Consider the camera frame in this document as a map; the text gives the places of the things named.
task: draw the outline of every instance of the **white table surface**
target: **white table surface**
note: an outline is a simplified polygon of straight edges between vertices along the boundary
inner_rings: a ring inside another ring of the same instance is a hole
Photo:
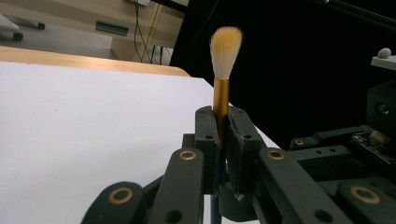
[[[106,187],[146,186],[212,103],[201,78],[0,62],[0,223],[80,223]]]

